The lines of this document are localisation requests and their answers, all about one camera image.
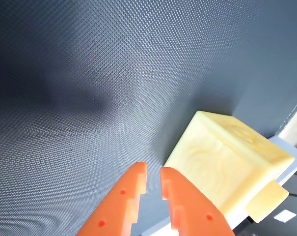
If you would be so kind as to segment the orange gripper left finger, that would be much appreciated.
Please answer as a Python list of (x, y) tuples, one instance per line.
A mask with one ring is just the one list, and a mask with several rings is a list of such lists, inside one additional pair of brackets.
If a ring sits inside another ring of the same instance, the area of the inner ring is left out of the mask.
[(136, 162), (122, 175), (77, 235), (129, 236), (137, 223), (140, 196), (146, 193), (147, 163)]

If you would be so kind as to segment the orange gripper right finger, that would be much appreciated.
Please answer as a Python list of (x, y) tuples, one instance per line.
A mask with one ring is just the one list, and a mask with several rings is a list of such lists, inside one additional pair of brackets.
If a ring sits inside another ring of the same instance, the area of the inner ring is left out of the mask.
[(172, 229), (180, 236), (233, 236), (223, 214), (174, 168), (160, 169), (162, 199), (168, 201)]

